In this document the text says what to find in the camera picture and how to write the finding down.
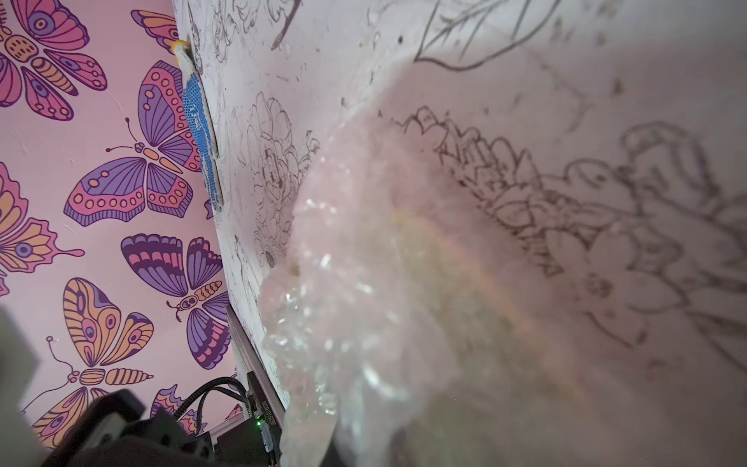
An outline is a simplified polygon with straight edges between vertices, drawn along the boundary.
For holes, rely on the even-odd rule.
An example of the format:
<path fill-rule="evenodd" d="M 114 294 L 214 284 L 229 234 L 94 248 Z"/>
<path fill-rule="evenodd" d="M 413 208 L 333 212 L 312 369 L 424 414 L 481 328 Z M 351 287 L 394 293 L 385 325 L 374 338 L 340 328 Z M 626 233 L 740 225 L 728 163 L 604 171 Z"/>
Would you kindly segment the clear bubble wrap sheet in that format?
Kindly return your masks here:
<path fill-rule="evenodd" d="M 552 287 L 451 194 L 431 136 L 367 115 L 303 183 L 264 281 L 290 395 L 284 466 L 698 466 L 650 398 L 583 354 Z"/>

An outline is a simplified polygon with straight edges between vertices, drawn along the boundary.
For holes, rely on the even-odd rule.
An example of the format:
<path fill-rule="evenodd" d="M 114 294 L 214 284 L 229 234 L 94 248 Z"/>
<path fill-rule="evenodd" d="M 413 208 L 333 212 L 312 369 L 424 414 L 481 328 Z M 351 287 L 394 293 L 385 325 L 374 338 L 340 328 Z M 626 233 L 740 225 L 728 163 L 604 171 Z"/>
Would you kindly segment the cream dinner plate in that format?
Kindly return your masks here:
<path fill-rule="evenodd" d="M 552 334 L 453 237 L 390 206 L 347 224 L 340 435 L 359 466 L 588 466 Z"/>

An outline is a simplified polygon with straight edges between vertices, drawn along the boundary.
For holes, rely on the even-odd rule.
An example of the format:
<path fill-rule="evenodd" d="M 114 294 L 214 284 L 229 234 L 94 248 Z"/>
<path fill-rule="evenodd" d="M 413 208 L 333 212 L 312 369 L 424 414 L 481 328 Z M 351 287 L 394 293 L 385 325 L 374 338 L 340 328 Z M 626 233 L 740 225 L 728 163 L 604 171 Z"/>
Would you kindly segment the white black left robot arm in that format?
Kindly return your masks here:
<path fill-rule="evenodd" d="M 45 453 L 19 412 L 21 380 L 37 359 L 6 309 L 1 311 L 1 464 L 3 466 L 217 466 L 204 439 L 190 437 L 180 411 L 149 420 L 128 390 L 106 394 L 73 422 L 60 446 Z"/>

